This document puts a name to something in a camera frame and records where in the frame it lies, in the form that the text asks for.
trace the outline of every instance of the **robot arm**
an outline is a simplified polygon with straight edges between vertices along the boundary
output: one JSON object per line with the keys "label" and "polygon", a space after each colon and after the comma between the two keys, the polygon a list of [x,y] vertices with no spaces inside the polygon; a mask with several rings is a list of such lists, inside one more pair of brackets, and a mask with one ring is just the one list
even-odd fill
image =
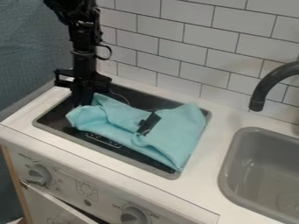
{"label": "robot arm", "polygon": [[[73,42],[73,69],[57,69],[55,85],[70,88],[73,105],[90,105],[95,92],[108,92],[111,79],[96,72],[96,58],[108,60],[112,54],[109,46],[102,44],[100,10],[95,0],[44,0],[55,12],[61,23],[68,26]],[[110,55],[101,58],[96,46],[106,47]],[[73,81],[61,80],[60,75],[74,77]]]}

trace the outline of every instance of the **white countertop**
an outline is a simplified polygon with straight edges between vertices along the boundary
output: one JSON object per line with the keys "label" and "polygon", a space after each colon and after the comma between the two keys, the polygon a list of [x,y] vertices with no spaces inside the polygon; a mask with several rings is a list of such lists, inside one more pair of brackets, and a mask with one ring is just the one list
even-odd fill
{"label": "white countertop", "polygon": [[[151,93],[152,95],[159,95],[178,102],[196,102],[199,107],[212,113],[212,119],[208,123],[197,149],[179,179],[168,180],[161,178],[152,173],[135,168],[132,165],[102,155],[94,150],[86,150],[83,146],[71,143],[70,141],[47,133],[41,129],[34,128],[31,125],[32,120],[69,95],[68,89],[54,87],[28,104],[27,107],[19,110],[14,116],[6,119],[3,125],[46,143],[55,143],[55,145],[64,149],[64,151],[56,150],[55,153],[53,150],[43,150],[42,153],[49,158],[54,158],[61,163],[82,170],[98,179],[104,179],[114,186],[125,187],[129,192],[134,191],[135,193],[140,193],[145,199],[154,200],[158,204],[165,205],[195,220],[198,217],[196,207],[203,207],[219,214],[219,224],[280,223],[266,216],[251,212],[246,208],[237,206],[229,201],[220,192],[217,185],[217,178],[233,135],[239,129],[245,127],[259,127],[288,136],[298,137],[299,127],[253,113],[214,104],[202,99],[175,94],[157,87],[125,80],[120,77],[112,77],[114,78],[115,84],[134,88],[141,92]],[[1,132],[1,136],[9,138],[8,135],[9,134]],[[104,173],[94,172],[94,169],[98,167],[98,165],[108,169],[104,169]],[[182,206],[184,203],[181,205],[170,203],[169,196],[171,195],[175,195],[181,200],[184,200],[185,203],[189,202],[187,204],[190,206]]]}

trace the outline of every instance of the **control dial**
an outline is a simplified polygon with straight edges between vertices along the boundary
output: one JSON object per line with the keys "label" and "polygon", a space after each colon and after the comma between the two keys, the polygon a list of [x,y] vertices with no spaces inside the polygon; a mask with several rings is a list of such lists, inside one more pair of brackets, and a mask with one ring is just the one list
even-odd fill
{"label": "control dial", "polygon": [[150,224],[150,219],[139,208],[127,206],[122,210],[122,224]]}
{"label": "control dial", "polygon": [[93,195],[94,194],[94,189],[88,185],[83,183],[81,186],[82,192],[85,193],[86,195]]}
{"label": "control dial", "polygon": [[35,164],[29,170],[30,178],[27,179],[29,184],[47,186],[52,181],[51,173],[41,164]]}

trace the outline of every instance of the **stainless steel sink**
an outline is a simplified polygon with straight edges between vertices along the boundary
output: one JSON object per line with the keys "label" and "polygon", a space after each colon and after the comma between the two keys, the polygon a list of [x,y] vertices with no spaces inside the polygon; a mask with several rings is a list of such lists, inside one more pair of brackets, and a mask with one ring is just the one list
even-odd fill
{"label": "stainless steel sink", "polygon": [[239,130],[219,174],[233,203],[287,224],[299,224],[299,139],[269,130]]}

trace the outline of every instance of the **cloth fold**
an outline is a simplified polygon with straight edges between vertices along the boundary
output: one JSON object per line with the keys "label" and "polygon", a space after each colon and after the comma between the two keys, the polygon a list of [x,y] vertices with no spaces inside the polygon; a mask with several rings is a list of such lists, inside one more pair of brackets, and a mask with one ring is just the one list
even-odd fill
{"label": "cloth fold", "polygon": [[137,131],[150,112],[102,94],[94,95],[92,106],[75,108],[66,118],[78,130],[107,137],[180,172],[206,126],[205,117],[195,103],[155,113],[161,120],[146,136]]}

